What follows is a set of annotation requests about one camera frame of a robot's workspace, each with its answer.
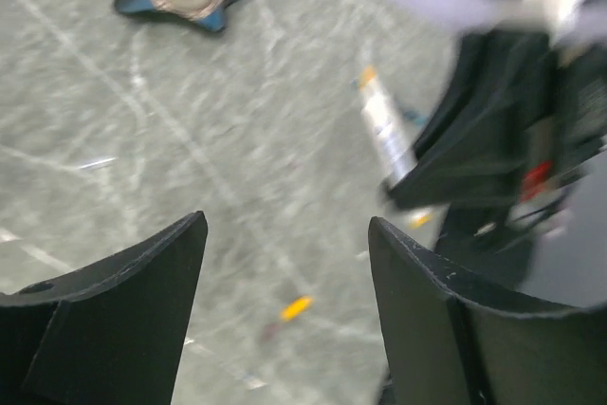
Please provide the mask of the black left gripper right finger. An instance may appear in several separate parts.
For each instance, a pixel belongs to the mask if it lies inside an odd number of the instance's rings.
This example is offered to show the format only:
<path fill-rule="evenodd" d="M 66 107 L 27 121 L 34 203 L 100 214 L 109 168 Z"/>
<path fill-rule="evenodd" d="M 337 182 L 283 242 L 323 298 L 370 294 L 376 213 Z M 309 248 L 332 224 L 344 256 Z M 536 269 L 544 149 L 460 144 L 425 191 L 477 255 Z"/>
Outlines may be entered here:
<path fill-rule="evenodd" d="M 494 284 L 370 221 L 372 278 L 390 385 L 384 404 L 602 404 L 606 307 Z"/>

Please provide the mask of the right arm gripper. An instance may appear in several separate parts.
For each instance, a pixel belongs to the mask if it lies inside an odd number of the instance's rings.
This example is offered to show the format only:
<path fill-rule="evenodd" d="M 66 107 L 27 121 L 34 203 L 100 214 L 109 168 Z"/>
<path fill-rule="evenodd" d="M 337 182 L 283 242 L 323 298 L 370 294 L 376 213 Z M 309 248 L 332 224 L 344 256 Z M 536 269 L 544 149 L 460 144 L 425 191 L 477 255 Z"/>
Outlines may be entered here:
<path fill-rule="evenodd" d="M 463 35 L 451 80 L 386 194 L 400 210 L 508 207 L 502 235 L 554 220 L 606 135 L 606 47 L 554 49 L 545 32 Z M 517 207 L 537 197 L 535 209 Z"/>

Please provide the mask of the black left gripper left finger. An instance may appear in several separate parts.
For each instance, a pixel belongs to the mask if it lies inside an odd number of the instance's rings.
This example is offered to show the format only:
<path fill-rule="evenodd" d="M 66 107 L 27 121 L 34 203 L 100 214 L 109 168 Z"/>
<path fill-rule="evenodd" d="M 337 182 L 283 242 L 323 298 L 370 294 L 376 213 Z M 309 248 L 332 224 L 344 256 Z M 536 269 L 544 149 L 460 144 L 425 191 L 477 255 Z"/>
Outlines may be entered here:
<path fill-rule="evenodd" d="M 1 298 L 5 404 L 171 402 L 208 224 L 150 238 Z"/>

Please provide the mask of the white marker with yellow end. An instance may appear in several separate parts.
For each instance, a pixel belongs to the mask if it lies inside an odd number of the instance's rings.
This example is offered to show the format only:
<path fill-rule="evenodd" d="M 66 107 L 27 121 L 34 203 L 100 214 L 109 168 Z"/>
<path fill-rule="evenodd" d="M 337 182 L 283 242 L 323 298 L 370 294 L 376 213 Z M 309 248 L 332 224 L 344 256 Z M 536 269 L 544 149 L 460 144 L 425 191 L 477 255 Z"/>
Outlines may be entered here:
<path fill-rule="evenodd" d="M 368 65 L 357 78 L 361 116 L 373 140 L 390 189 L 398 185 L 415 167 L 412 142 L 394 96 Z"/>

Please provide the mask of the yellow marker cap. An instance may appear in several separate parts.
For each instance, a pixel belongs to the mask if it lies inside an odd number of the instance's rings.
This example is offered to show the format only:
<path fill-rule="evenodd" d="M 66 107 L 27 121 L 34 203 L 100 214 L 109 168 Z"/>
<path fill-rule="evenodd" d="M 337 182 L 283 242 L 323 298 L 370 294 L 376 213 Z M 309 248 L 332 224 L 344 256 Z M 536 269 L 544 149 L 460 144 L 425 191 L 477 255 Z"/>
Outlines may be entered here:
<path fill-rule="evenodd" d="M 285 306 L 279 313 L 280 322 L 290 322 L 301 315 L 313 303 L 313 298 L 310 296 L 302 296 L 294 300 L 292 303 Z"/>

